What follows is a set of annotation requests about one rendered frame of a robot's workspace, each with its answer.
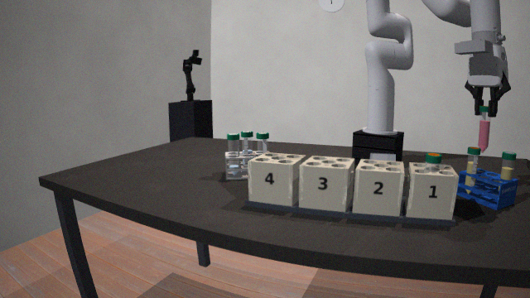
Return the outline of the blue tube rack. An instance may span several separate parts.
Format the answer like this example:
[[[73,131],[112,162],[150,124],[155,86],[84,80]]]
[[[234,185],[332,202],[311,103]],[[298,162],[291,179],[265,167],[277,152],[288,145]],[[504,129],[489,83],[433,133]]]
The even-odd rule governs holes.
[[[478,171],[483,171],[483,172],[478,172]],[[458,188],[457,188],[457,195],[464,197],[466,199],[472,200],[476,203],[482,204],[484,206],[487,206],[491,209],[495,209],[495,210],[499,210],[511,204],[514,204],[517,187],[518,187],[518,179],[512,178],[511,180],[503,180],[503,179],[500,179],[500,174],[497,174],[491,171],[486,171],[480,168],[478,168],[478,171],[477,171],[477,174],[475,175],[466,173],[466,171],[462,171],[460,173],[459,181],[458,181]],[[476,178],[475,186],[471,187],[471,186],[465,185],[465,175]],[[492,176],[492,175],[496,175],[496,176]],[[488,178],[482,178],[480,176],[485,176]],[[502,183],[495,182],[493,180],[502,181]],[[481,185],[476,184],[476,183],[479,183]],[[500,188],[498,187],[498,185],[500,186]],[[465,189],[470,190],[472,192],[468,195]],[[493,194],[496,194],[496,195],[493,195]]]

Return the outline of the white bucket adapter with five holes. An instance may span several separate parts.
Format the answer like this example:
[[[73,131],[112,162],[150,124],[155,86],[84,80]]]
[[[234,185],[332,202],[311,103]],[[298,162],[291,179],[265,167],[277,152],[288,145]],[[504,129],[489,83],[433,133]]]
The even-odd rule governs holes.
[[[299,200],[300,164],[306,155],[266,152],[248,161],[249,201],[293,206]]]
[[[354,158],[311,156],[300,164],[299,208],[346,212],[353,186]]]
[[[452,220],[459,176],[451,165],[440,164],[438,171],[425,167],[426,163],[409,162],[406,217]]]
[[[352,213],[399,217],[403,181],[403,161],[361,159],[355,170]]]

